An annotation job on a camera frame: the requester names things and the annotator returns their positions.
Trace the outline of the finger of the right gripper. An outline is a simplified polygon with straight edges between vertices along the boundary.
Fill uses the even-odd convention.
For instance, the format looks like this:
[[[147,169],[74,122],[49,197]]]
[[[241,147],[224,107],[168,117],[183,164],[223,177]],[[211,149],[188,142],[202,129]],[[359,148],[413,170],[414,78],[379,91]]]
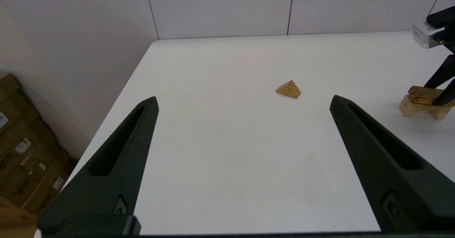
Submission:
[[[437,88],[455,76],[455,55],[449,55],[424,87]]]
[[[455,89],[444,89],[441,94],[432,102],[433,106],[445,106],[455,99]]]

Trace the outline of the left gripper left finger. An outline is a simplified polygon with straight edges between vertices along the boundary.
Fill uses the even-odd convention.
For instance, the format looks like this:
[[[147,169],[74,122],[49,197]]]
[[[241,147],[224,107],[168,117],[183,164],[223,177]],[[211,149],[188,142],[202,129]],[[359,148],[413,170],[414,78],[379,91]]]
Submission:
[[[37,220],[43,236],[138,236],[134,215],[157,117],[143,100]]]

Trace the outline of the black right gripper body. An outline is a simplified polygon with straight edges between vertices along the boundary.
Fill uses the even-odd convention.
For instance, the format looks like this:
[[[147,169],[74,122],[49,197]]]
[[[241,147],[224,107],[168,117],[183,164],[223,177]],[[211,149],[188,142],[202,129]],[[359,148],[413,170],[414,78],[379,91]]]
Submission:
[[[427,16],[426,22],[436,30],[431,36],[433,41],[455,53],[455,7],[452,6]]]

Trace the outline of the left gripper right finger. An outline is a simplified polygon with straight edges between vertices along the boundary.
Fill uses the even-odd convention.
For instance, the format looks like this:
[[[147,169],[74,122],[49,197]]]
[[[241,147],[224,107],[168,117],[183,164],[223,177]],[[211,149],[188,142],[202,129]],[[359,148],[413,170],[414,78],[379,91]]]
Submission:
[[[454,231],[452,180],[351,100],[330,112],[382,231]]]

